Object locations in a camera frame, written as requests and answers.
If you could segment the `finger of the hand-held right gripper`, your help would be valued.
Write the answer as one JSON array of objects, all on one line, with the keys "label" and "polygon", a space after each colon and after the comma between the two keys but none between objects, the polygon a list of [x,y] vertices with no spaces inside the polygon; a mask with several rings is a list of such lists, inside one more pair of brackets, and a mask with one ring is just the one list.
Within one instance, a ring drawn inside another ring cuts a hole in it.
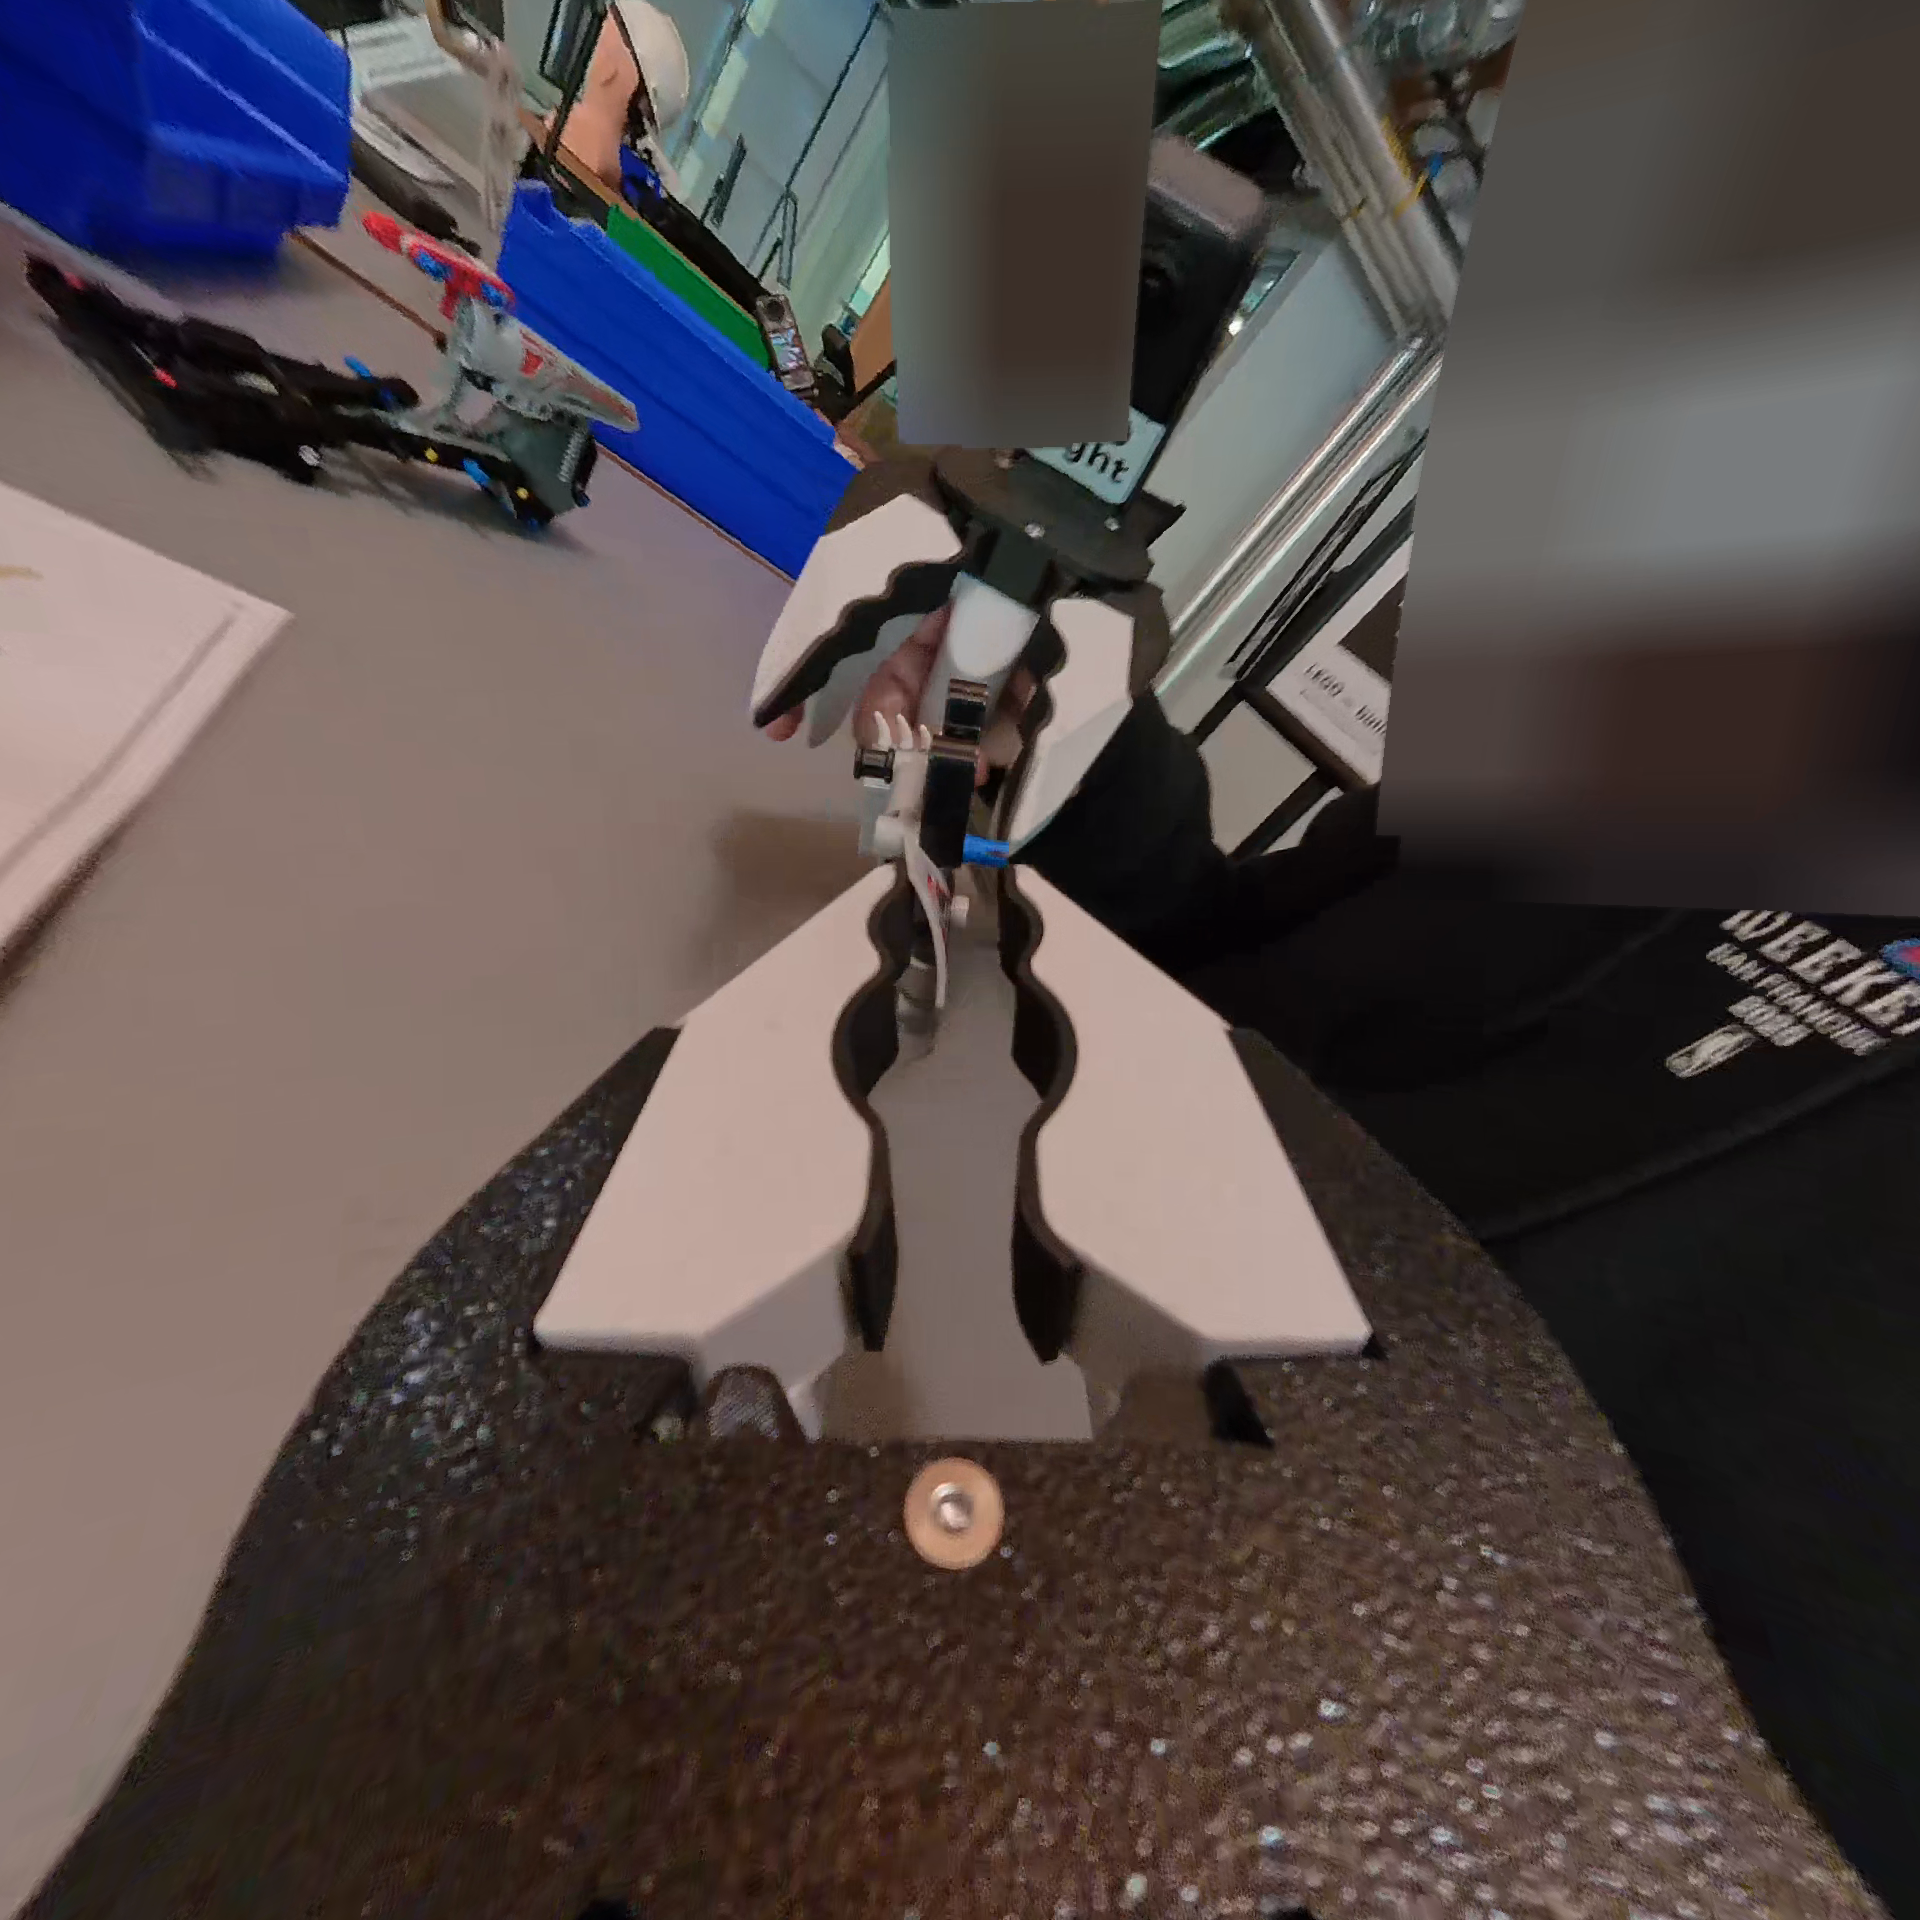
[{"label": "finger of the hand-held right gripper", "polygon": [[998,841],[1020,855],[1059,817],[1140,691],[1163,667],[1163,605],[1157,592],[1062,594],[1043,618],[1055,641],[1035,667],[1021,745],[998,795]]},{"label": "finger of the hand-held right gripper", "polygon": [[879,665],[947,602],[964,546],[923,499],[889,499],[824,533],[760,644],[751,724],[799,714],[806,743],[824,745]]}]

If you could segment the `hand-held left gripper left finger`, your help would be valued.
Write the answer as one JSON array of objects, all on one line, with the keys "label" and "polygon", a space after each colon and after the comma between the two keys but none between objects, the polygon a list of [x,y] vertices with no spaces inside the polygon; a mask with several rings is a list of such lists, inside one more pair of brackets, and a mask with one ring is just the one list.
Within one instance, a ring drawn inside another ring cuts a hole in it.
[{"label": "hand-held left gripper left finger", "polygon": [[692,1385],[756,1371],[806,1441],[896,1301],[897,1235],[873,1092],[897,1056],[917,900],[870,871],[680,1024],[534,1315],[552,1353],[675,1360]]}]

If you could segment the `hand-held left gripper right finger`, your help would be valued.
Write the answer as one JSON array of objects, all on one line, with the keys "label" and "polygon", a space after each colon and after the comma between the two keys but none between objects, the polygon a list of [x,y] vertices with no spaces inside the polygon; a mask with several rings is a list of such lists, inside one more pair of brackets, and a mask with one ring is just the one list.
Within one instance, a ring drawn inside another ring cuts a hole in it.
[{"label": "hand-held left gripper right finger", "polygon": [[1264,1100],[1277,1055],[1031,871],[998,881],[998,961],[1040,1103],[1017,1147],[1017,1321],[1072,1362],[1092,1426],[1139,1381],[1203,1400],[1243,1362],[1369,1353]]}]

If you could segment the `small toy brick assembly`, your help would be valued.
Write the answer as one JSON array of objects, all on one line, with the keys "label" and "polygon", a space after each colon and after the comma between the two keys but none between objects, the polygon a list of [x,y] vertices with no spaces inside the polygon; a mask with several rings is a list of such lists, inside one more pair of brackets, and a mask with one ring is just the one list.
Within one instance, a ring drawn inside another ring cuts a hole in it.
[{"label": "small toy brick assembly", "polygon": [[873,714],[855,732],[859,851],[897,866],[913,898],[910,956],[896,987],[903,1039],[931,1049],[943,1020],[955,940],[968,930],[972,864],[1000,866],[1006,847],[968,823],[977,748],[998,695],[959,680],[943,695],[942,724]]}]

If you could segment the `person's right forearm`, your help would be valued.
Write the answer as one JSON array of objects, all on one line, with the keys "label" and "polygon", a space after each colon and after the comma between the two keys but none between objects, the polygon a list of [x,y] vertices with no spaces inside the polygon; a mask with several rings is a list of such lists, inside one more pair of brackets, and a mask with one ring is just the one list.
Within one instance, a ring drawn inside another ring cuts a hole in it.
[{"label": "person's right forearm", "polygon": [[1014,864],[1175,976],[1253,943],[1243,875],[1213,840],[1206,767],[1155,692]]}]

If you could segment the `person's right hand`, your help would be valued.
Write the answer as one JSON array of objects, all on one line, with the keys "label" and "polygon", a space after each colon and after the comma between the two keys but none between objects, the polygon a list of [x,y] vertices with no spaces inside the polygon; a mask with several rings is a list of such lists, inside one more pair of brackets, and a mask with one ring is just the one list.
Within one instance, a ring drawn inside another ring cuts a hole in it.
[{"label": "person's right hand", "polygon": [[943,657],[951,612],[951,605],[942,605],[913,618],[893,616],[879,626],[876,665],[852,709],[856,748],[873,741],[885,745],[897,728],[918,724],[926,689]]}]

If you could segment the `blue plastic bin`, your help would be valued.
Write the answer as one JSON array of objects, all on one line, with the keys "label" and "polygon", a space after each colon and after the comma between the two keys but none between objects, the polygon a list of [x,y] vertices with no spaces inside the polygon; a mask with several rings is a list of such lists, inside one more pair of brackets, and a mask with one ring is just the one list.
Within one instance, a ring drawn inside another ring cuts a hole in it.
[{"label": "blue plastic bin", "polygon": [[543,183],[516,186],[496,273],[520,321],[627,397],[599,440],[661,491],[795,576],[855,477],[832,427]]},{"label": "blue plastic bin", "polygon": [[295,5],[1,5],[1,201],[62,241],[268,256],[349,181],[349,58]]}]

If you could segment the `green plastic bin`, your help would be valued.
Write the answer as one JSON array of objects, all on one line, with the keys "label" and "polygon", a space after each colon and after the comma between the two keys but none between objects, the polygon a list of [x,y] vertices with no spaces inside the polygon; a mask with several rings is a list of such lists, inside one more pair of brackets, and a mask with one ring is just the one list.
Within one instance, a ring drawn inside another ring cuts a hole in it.
[{"label": "green plastic bin", "polygon": [[721,284],[711,279],[629,207],[608,207],[608,239],[696,321],[739,348],[760,373],[771,375],[775,371],[756,321],[755,298],[745,304],[733,300]]}]

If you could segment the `toy brick vehicle chassis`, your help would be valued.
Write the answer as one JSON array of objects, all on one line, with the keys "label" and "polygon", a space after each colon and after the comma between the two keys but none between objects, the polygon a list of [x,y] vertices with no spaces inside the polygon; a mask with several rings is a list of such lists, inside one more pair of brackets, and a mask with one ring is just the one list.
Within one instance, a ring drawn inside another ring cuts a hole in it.
[{"label": "toy brick vehicle chassis", "polygon": [[328,369],[237,328],[132,301],[52,243],[28,252],[22,274],[64,344],[173,456],[225,452],[312,484],[328,452],[364,448],[464,474],[526,530],[581,509],[593,431],[630,434],[633,404],[526,328],[510,284],[467,241],[389,210],[364,212],[360,227],[439,290],[445,328],[431,392],[357,360]]}]

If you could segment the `person's black printed sweatshirt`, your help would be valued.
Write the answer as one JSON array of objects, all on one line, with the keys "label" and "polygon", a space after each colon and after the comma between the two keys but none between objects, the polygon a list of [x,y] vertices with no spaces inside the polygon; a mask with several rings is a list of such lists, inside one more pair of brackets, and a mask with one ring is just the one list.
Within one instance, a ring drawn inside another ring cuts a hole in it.
[{"label": "person's black printed sweatshirt", "polygon": [[1217,863],[1179,956],[1543,1317],[1764,1743],[1915,1915],[1915,914],[1469,900],[1292,849]]}]

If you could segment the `white instruction booklet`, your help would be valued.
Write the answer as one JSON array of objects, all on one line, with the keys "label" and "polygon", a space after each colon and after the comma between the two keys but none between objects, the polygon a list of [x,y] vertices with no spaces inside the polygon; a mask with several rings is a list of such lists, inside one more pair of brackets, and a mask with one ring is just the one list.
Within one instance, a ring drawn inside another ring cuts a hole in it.
[{"label": "white instruction booklet", "polygon": [[132,821],[289,616],[1,487],[1,951]]}]

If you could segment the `framed white wall poster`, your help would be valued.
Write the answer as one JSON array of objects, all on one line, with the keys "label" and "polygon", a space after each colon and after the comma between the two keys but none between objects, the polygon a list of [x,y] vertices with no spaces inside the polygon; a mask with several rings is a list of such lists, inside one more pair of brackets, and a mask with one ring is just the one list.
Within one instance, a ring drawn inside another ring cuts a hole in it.
[{"label": "framed white wall poster", "polygon": [[1246,709],[1332,787],[1377,784],[1423,445],[1414,436],[1339,509],[1232,655],[1199,736]]}]

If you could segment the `aluminium frame post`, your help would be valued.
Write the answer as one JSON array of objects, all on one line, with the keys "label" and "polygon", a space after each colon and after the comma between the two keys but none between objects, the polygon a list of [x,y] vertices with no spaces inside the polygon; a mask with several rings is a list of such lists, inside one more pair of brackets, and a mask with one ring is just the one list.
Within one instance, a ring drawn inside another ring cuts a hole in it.
[{"label": "aluminium frame post", "polygon": [[1209,650],[1237,633],[1240,612],[1253,609],[1257,592],[1299,543],[1332,507],[1355,499],[1358,487],[1398,443],[1408,420],[1427,403],[1441,354],[1444,345],[1432,336],[1393,349],[1294,475],[1262,505],[1228,557],[1212,570],[1169,621],[1173,648],[1159,674],[1160,695],[1173,695]]}]

